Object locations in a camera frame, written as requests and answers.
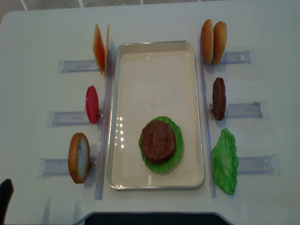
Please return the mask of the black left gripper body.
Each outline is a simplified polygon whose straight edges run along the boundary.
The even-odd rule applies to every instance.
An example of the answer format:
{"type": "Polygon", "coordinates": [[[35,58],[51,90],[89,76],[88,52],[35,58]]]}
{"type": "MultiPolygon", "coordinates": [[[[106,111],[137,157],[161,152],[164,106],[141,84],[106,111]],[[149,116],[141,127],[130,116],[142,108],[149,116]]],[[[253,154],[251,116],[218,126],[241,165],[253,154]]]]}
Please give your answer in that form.
{"type": "Polygon", "coordinates": [[[11,179],[4,180],[0,185],[0,220],[5,221],[6,212],[14,192],[11,179]]]}

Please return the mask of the black robot base front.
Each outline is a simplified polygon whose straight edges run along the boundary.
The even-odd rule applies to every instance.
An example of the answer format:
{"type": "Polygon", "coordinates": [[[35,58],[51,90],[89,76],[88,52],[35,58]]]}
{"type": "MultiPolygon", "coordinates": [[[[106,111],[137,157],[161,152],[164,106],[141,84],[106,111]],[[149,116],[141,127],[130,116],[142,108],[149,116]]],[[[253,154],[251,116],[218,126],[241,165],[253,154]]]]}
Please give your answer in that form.
{"type": "Polygon", "coordinates": [[[99,213],[89,216],[86,225],[230,225],[215,213],[99,213]]]}

